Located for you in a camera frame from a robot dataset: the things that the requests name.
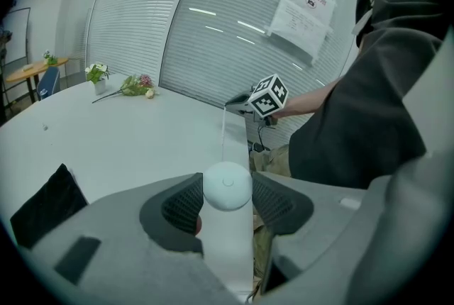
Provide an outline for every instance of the black cloth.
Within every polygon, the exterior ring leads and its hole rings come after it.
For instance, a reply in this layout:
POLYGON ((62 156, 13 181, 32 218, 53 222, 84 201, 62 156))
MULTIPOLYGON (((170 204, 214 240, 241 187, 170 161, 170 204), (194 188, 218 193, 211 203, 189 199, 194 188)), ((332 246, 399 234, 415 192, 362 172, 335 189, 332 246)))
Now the black cloth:
POLYGON ((375 0, 358 58, 290 139, 292 176, 365 189, 374 178, 423 155, 426 148, 402 99, 447 30, 436 0, 375 0))
POLYGON ((64 164, 11 217, 17 243, 32 248, 46 233, 87 205, 64 164))

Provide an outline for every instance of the white flower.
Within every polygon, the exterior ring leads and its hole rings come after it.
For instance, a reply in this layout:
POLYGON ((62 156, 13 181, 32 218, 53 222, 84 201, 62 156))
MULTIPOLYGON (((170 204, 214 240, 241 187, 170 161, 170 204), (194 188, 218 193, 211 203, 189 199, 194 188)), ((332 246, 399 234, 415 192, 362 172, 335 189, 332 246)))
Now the white flower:
POLYGON ((155 96, 155 90, 153 88, 150 88, 147 90, 147 93, 145 93, 145 97, 147 98, 153 98, 155 96))

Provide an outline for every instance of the flower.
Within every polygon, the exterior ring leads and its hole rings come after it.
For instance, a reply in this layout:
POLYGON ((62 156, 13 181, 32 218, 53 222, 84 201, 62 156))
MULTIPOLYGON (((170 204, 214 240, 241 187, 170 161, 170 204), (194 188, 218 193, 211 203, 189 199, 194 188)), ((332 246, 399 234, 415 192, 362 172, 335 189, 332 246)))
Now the flower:
POLYGON ((145 97, 151 99, 155 96, 155 90, 153 88, 150 88, 147 90, 147 93, 145 93, 145 97))
POLYGON ((142 74, 139 78, 139 85, 142 87, 153 87, 150 76, 142 74))

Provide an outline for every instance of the potted plant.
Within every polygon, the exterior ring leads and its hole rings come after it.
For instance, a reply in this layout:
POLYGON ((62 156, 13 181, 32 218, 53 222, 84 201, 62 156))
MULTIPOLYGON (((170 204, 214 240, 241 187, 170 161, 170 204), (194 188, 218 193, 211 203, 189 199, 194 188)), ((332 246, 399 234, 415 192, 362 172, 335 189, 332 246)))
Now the potted plant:
POLYGON ((57 64, 57 57, 55 57, 54 55, 51 55, 49 50, 46 50, 44 52, 43 57, 44 57, 45 64, 47 64, 47 65, 57 64))
POLYGON ((102 63, 92 64, 85 68, 87 73, 87 81, 93 82, 94 93, 98 96, 106 91, 106 80, 104 77, 109 79, 109 69, 107 65, 102 63))

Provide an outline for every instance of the person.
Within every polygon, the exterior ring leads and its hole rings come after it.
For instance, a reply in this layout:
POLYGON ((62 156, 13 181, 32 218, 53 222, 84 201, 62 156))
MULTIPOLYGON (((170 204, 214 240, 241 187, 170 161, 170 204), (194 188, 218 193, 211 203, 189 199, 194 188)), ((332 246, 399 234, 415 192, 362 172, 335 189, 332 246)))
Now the person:
POLYGON ((402 99, 448 31, 436 0, 358 0, 360 48, 341 78, 288 100, 274 118, 314 113, 271 152, 252 152, 252 171, 367 189, 426 148, 402 99))

